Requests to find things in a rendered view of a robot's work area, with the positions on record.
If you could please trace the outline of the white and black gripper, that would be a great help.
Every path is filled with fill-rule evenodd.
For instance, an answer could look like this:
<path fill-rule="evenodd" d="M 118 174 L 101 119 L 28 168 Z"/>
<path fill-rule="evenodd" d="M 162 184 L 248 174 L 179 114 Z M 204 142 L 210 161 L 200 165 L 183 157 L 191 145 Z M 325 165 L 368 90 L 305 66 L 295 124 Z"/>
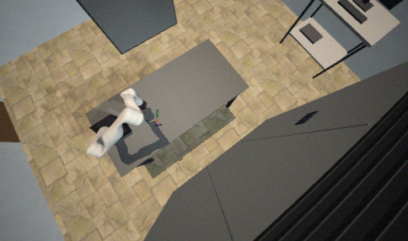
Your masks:
<path fill-rule="evenodd" d="M 140 97 L 139 97 L 140 98 Z M 141 110 L 145 110 L 147 108 L 147 102 L 145 102 L 143 99 L 140 98 L 140 102 L 137 104 L 137 106 Z"/>

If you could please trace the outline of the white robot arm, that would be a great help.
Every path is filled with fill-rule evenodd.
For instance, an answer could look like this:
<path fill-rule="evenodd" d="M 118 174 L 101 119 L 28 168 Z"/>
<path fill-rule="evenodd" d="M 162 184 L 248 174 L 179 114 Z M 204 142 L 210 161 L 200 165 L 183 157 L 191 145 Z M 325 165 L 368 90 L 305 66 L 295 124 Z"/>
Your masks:
<path fill-rule="evenodd" d="M 142 124 L 143 113 L 137 106 L 137 104 L 140 102 L 140 98 L 137 96 L 135 90 L 133 88 L 129 88 L 121 93 L 121 97 L 124 99 L 126 108 L 120 113 L 118 118 L 110 127 L 103 126 L 99 129 L 94 137 L 94 140 L 86 150 L 88 155 L 96 158 L 102 158 L 107 151 L 123 136 L 123 128 L 121 124 L 127 123 L 133 126 L 140 126 Z"/>

